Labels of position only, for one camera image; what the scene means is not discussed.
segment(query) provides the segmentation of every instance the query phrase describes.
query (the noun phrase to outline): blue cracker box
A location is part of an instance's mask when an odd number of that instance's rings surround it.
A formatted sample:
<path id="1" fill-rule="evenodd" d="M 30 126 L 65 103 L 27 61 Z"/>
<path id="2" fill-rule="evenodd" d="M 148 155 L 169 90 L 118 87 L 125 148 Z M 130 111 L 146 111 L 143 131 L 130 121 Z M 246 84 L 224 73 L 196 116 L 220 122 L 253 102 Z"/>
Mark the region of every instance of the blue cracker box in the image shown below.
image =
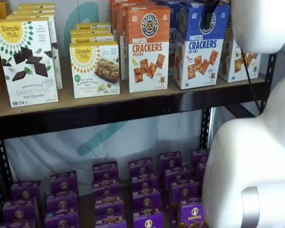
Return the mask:
<path id="1" fill-rule="evenodd" d="M 161 193 L 158 188 L 143 189 L 132 192 L 134 209 L 145 207 L 161 207 Z"/>
<path id="2" fill-rule="evenodd" d="M 220 2 L 205 26 L 201 1 L 182 2 L 178 8 L 174 80 L 181 89 L 215 85 L 229 15 Z"/>
<path id="3" fill-rule="evenodd" d="M 108 197 L 95 197 L 95 215 L 124 214 L 124 201 L 121 193 Z"/>
<path id="4" fill-rule="evenodd" d="M 77 208 L 78 193 L 75 191 L 61 191 L 47 197 L 47 212 L 55 212 L 60 209 Z"/>
<path id="5" fill-rule="evenodd" d="M 202 200 L 191 198 L 181 200 L 178 214 L 179 227 L 206 228 Z"/>

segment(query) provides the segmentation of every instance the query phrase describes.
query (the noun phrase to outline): pretzel crisps box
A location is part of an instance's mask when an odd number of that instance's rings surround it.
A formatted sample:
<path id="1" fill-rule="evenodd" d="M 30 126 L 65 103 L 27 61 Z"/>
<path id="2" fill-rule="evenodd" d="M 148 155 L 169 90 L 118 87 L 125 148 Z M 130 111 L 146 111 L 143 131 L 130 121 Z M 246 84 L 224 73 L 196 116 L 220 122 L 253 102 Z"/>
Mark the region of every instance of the pretzel crisps box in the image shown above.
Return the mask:
<path id="1" fill-rule="evenodd" d="M 204 10 L 203 2 L 179 3 L 174 79 L 181 89 L 216 84 L 229 5 L 221 2 L 208 20 Z"/>
<path id="2" fill-rule="evenodd" d="M 49 187 L 51 189 L 51 193 L 55 194 L 60 191 L 78 191 L 77 185 L 77 173 L 75 170 L 64 172 L 57 175 L 51 175 L 49 177 Z"/>
<path id="3" fill-rule="evenodd" d="M 167 89 L 170 8 L 129 7 L 126 31 L 130 93 Z"/>

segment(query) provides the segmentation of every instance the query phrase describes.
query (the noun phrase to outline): white box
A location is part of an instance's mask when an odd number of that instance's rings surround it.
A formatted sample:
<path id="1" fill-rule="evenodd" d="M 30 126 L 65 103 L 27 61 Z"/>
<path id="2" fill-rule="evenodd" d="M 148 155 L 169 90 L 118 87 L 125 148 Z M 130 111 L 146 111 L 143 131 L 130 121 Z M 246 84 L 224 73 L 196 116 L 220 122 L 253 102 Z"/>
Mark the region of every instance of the white box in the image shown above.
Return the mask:
<path id="1" fill-rule="evenodd" d="M 0 20 L 0 57 L 12 107 L 57 102 L 47 18 Z"/>
<path id="2" fill-rule="evenodd" d="M 70 56 L 75 98 L 120 93 L 116 41 L 71 44 Z"/>

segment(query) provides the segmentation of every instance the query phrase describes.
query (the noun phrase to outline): stacked boxes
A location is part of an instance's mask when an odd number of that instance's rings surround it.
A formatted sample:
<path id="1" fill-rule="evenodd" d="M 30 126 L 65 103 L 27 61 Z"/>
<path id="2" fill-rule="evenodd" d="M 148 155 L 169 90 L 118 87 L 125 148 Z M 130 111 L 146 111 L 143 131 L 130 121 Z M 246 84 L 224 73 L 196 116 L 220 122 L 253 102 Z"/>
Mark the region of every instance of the stacked boxes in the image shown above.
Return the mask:
<path id="1" fill-rule="evenodd" d="M 205 20 L 205 3 L 179 3 L 174 79 L 181 89 L 215 85 L 229 5 L 221 2 Z"/>
<path id="2" fill-rule="evenodd" d="M 116 161 L 93 165 L 96 228 L 126 228 Z"/>

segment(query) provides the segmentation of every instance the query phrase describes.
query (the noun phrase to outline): simple mills almond flour bar box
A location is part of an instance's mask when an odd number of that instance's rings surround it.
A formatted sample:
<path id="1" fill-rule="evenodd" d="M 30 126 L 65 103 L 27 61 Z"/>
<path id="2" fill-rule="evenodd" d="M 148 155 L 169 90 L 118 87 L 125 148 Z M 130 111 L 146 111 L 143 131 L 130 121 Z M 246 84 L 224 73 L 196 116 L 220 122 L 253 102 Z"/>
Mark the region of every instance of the simple mills almond flour bar box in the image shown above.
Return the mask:
<path id="1" fill-rule="evenodd" d="M 129 7 L 126 31 L 130 93 L 167 89 L 170 8 Z"/>
<path id="2" fill-rule="evenodd" d="M 119 94 L 116 41 L 70 45 L 75 98 Z"/>
<path id="3" fill-rule="evenodd" d="M 229 5 L 218 4 L 204 20 L 205 3 L 179 3 L 174 79 L 181 89 L 215 85 Z"/>
<path id="4" fill-rule="evenodd" d="M 0 57 L 12 107 L 57 102 L 47 18 L 0 19 Z"/>

